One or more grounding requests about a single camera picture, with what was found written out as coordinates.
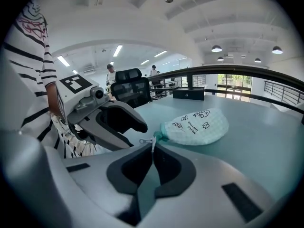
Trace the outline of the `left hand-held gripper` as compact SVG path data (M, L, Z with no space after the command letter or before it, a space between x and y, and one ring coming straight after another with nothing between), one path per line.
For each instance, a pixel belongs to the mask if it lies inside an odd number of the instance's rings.
M63 121L80 140L118 151L133 147L124 137L129 129L146 133L145 120L128 104L112 101L99 84L75 74L56 81Z

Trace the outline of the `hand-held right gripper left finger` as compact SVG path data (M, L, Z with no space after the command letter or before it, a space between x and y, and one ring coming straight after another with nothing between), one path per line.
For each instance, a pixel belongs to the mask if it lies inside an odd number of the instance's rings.
M84 158L61 159L46 148L42 159L43 214L55 228L153 228L151 210L140 217L138 186L122 172L126 163L151 157L150 144Z

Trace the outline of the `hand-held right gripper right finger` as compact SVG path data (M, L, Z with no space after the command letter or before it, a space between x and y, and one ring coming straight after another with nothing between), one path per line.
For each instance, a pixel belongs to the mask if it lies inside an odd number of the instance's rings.
M189 150L164 147L190 160L194 182L179 196L157 199L143 228L263 228L277 208L270 194L228 163Z

